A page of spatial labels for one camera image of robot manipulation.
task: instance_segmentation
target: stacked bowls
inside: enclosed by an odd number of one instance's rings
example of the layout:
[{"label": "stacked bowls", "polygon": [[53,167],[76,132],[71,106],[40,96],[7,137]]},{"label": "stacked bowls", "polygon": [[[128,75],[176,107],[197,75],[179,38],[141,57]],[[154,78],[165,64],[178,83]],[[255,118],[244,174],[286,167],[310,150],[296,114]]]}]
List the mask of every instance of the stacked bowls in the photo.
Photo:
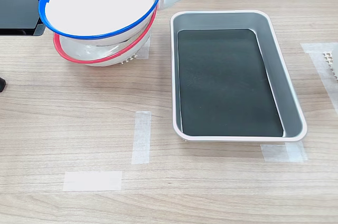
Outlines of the stacked bowls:
[{"label": "stacked bowls", "polygon": [[46,27],[54,32],[53,40],[57,52],[68,61],[96,67],[110,66],[133,58],[150,37],[159,2],[154,0],[146,14],[122,29],[99,35],[79,36],[64,33],[49,22],[45,12],[49,1],[39,0],[39,14]]}]

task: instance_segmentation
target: blue-rimmed bowl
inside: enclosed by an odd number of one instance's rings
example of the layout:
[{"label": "blue-rimmed bowl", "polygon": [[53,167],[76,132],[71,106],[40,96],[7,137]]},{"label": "blue-rimmed bowl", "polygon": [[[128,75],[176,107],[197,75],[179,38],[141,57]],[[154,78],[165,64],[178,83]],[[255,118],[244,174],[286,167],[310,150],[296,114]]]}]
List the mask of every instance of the blue-rimmed bowl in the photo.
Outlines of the blue-rimmed bowl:
[{"label": "blue-rimmed bowl", "polygon": [[137,33],[139,33],[149,23],[159,0],[154,0],[154,4],[149,9],[149,11],[145,15],[143,15],[140,19],[138,19],[136,22],[134,22],[133,24],[126,26],[120,30],[114,31],[114,32],[100,34],[100,35],[91,35],[91,36],[70,35],[67,33],[63,33],[57,30],[56,28],[54,28],[52,24],[50,24],[50,22],[48,21],[46,17],[46,13],[45,13],[45,7],[48,2],[49,0],[39,0],[39,15],[40,15],[42,22],[51,31],[59,35],[65,36],[67,38],[72,38],[74,39],[74,41],[87,44],[87,45],[112,45],[112,44],[124,42],[132,38]]}]

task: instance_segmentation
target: metal tray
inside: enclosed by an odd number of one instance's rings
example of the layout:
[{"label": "metal tray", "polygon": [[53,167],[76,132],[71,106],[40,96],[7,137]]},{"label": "metal tray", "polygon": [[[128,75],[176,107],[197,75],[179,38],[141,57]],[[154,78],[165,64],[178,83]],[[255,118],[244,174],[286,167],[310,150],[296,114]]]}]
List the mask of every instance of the metal tray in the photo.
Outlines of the metal tray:
[{"label": "metal tray", "polygon": [[181,138],[295,142],[306,135],[306,121],[266,14],[180,12],[171,19],[171,38],[173,126]]}]

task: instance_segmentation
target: blue rim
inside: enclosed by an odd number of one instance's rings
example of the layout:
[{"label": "blue rim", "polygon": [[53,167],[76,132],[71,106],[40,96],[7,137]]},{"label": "blue rim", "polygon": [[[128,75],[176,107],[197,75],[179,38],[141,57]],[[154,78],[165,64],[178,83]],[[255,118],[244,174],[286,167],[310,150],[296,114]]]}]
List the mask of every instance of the blue rim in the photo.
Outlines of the blue rim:
[{"label": "blue rim", "polygon": [[55,29],[50,22],[47,20],[46,17],[46,12],[45,12],[45,7],[46,4],[49,2],[49,0],[39,0],[39,15],[40,18],[42,20],[42,22],[46,25],[47,28],[49,28],[51,31],[59,34],[59,35],[63,35],[66,36],[68,38],[74,38],[74,39],[81,39],[81,40],[96,40],[96,39],[103,39],[103,38],[109,38],[111,36],[115,36],[115,35],[119,35],[121,33],[124,33],[132,28],[134,28],[135,26],[137,26],[138,24],[140,24],[142,21],[144,21],[145,18],[147,18],[155,9],[155,7],[157,6],[159,0],[155,0],[153,6],[150,8],[150,10],[143,15],[139,20],[137,20],[136,22],[134,22],[133,24],[124,27],[123,29],[114,31],[114,32],[110,32],[107,34],[102,34],[102,35],[86,35],[86,36],[80,36],[80,35],[70,35],[70,34],[66,34],[63,32],[58,31],[57,29]]}]

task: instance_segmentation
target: tray rim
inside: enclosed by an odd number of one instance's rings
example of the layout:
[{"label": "tray rim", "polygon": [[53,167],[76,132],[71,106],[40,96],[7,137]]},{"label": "tray rim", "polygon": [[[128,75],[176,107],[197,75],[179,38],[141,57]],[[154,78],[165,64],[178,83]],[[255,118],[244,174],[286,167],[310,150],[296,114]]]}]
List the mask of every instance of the tray rim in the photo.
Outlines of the tray rim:
[{"label": "tray rim", "polygon": [[[271,30],[271,33],[274,38],[274,42],[278,51],[278,55],[281,61],[281,64],[283,66],[283,70],[288,82],[288,86],[290,88],[293,100],[295,102],[295,105],[297,107],[297,112],[300,117],[300,120],[302,122],[302,130],[301,132],[294,137],[248,137],[248,136],[190,136],[185,133],[183,133],[177,126],[177,110],[176,110],[176,80],[175,80],[175,43],[174,43],[174,21],[177,17],[183,14],[229,14],[229,13],[256,13],[260,14],[263,17],[265,17],[269,23],[269,27]],[[171,32],[171,70],[172,70],[172,115],[173,115],[173,127],[175,132],[178,134],[179,137],[184,139],[185,141],[189,142],[297,142],[302,140],[306,134],[307,134],[307,123],[303,114],[303,111],[301,109],[301,105],[299,103],[296,91],[293,87],[293,84],[291,82],[290,75],[288,73],[283,55],[281,53],[281,49],[278,44],[277,36],[272,24],[272,21],[270,17],[259,10],[231,10],[231,11],[182,11],[174,14],[171,17],[170,20],[170,32]]]}]

